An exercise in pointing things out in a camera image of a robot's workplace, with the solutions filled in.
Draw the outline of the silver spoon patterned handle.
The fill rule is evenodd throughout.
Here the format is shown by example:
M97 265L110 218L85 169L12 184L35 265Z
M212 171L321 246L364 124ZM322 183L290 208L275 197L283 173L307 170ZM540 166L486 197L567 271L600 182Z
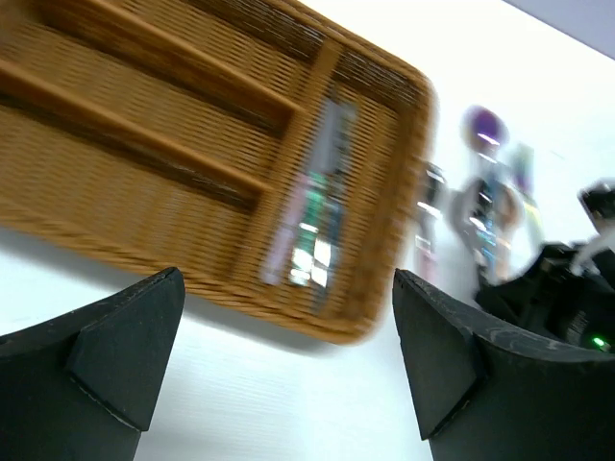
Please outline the silver spoon patterned handle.
M477 265L480 283L494 283L497 265L498 166L485 167L457 193L455 230Z

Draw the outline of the knife with green handle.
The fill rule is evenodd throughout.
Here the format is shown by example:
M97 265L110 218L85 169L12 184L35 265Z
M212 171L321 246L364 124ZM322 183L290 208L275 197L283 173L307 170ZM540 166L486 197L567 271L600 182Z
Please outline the knife with green handle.
M341 102L341 105L342 112L335 142L338 158L329 176L327 190L324 192L323 198L325 199L328 193L332 193L343 204L345 181L349 169L348 159L351 152L351 131L356 120L356 108L348 102ZM318 232L318 215L323 204L319 208L310 207L308 209L304 222L301 223L303 230L297 234L291 257L292 266L289 272L289 279L295 284L311 285L310 269L313 260L313 248Z

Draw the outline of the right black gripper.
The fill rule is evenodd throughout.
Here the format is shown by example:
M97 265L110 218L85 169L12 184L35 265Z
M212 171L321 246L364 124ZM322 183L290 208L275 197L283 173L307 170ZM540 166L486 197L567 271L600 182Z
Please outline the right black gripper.
M592 257L580 275L570 263L579 250L548 244L521 276L499 284L483 279L475 295L486 312L512 325L576 347L614 352L614 253Z

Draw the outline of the knife with black handle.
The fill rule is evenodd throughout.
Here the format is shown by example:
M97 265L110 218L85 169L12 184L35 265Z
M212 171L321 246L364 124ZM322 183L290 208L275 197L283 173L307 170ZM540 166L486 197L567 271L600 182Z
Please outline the knife with black handle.
M328 193L318 215L318 232L313 248L310 281L314 289L312 312L319 315L327 303L339 253L339 237L344 217L341 200Z

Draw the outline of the silver spoon pink handle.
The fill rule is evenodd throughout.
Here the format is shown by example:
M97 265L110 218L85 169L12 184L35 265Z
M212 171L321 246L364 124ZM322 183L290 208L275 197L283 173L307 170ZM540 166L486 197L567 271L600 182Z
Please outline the silver spoon pink handle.
M417 231L415 233L415 263L418 275L432 282L435 274L434 225L441 218L441 203L447 184L442 169L431 162L425 164L421 195L417 206Z

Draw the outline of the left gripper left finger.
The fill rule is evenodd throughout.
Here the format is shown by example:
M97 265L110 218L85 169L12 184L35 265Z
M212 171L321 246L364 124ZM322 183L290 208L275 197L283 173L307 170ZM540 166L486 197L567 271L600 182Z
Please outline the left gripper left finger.
M183 274L170 267L2 336L2 459L134 459L184 304Z

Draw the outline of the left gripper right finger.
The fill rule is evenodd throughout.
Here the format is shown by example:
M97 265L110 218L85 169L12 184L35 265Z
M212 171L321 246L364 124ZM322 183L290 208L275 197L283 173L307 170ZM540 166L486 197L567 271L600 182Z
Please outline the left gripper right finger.
M526 331L407 270L394 317L436 460L610 460L614 358Z

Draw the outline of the knife with pink handle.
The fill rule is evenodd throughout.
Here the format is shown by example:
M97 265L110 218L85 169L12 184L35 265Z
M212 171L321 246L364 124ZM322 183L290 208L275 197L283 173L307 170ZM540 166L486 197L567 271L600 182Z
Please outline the knife with pink handle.
M261 280L268 285L280 284L287 273L287 261L301 223L310 207L319 208L330 174L337 162L335 142L340 124L342 105L338 98L326 98L316 125L316 135L305 149L306 159L295 176L290 198L283 207L266 258L261 265Z

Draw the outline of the purple bowl spoon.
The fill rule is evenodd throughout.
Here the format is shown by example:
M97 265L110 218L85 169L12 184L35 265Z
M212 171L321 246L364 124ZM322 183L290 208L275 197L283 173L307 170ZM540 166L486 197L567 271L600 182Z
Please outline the purple bowl spoon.
M498 162L498 154L510 138L503 119L491 109L479 105L465 110L460 133L469 151L486 165Z

